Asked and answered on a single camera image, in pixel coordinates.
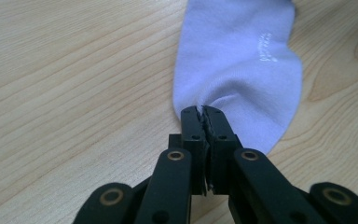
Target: wood grain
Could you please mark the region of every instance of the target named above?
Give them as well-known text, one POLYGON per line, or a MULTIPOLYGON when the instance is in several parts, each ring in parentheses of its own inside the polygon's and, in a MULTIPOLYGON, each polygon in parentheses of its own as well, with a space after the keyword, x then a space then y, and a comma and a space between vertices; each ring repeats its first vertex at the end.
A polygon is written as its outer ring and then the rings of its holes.
MULTIPOLYGON (((295 185, 358 194, 358 1, 296 0, 300 108, 269 158, 295 185)), ((186 1, 0 1, 0 223, 71 223, 109 182, 151 175, 169 133, 186 1)), ((232 223, 194 197, 193 223, 232 223)))

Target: white sock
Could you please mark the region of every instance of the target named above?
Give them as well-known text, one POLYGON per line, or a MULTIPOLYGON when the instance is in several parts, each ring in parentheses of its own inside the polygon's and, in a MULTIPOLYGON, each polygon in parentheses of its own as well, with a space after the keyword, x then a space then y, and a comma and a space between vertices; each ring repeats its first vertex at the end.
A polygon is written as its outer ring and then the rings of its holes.
POLYGON ((173 105, 221 109, 244 147, 268 153, 300 100, 301 61, 287 47, 290 0, 189 0, 173 105))

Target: wooden table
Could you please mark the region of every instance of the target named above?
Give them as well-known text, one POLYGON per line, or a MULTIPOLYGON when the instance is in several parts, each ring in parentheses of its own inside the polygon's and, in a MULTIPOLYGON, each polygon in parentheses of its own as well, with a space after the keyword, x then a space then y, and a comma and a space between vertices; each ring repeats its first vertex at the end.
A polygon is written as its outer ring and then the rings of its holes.
MULTIPOLYGON (((179 0, 0 1, 0 223, 71 223, 99 186, 151 175, 168 134, 179 0)), ((268 157, 306 191, 358 194, 358 1, 296 0, 303 94, 268 157)), ((232 223, 227 197, 192 222, 232 223)))

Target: printed logo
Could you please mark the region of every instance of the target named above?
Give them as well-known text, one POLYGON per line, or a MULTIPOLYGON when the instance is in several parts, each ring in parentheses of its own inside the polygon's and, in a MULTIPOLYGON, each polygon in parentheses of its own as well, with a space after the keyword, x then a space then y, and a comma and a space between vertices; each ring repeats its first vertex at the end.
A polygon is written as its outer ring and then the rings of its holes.
POLYGON ((258 49, 258 55, 260 57, 260 61, 275 62, 275 63, 278 61, 269 53, 269 42, 271 38, 272 38, 271 33, 261 34, 261 36, 258 38, 257 49, 258 49))

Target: metal screw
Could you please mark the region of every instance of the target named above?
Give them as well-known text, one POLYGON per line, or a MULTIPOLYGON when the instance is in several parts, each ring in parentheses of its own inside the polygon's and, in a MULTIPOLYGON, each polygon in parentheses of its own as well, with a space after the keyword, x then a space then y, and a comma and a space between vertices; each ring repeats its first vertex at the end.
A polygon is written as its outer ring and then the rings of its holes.
POLYGON ((258 155, 256 153, 254 153, 253 151, 244 151, 241 153, 241 156, 248 161, 257 161, 258 160, 258 155))
POLYGON ((183 154, 180 151, 172 151, 168 153, 168 159, 171 161, 179 161, 185 157, 185 154, 183 154))
POLYGON ((339 205, 350 205, 351 197, 340 189, 326 188, 323 190, 324 197, 332 202, 339 205))
POLYGON ((124 197, 124 192, 121 189, 114 188, 106 190, 100 197, 100 203, 105 206, 115 205, 124 197))

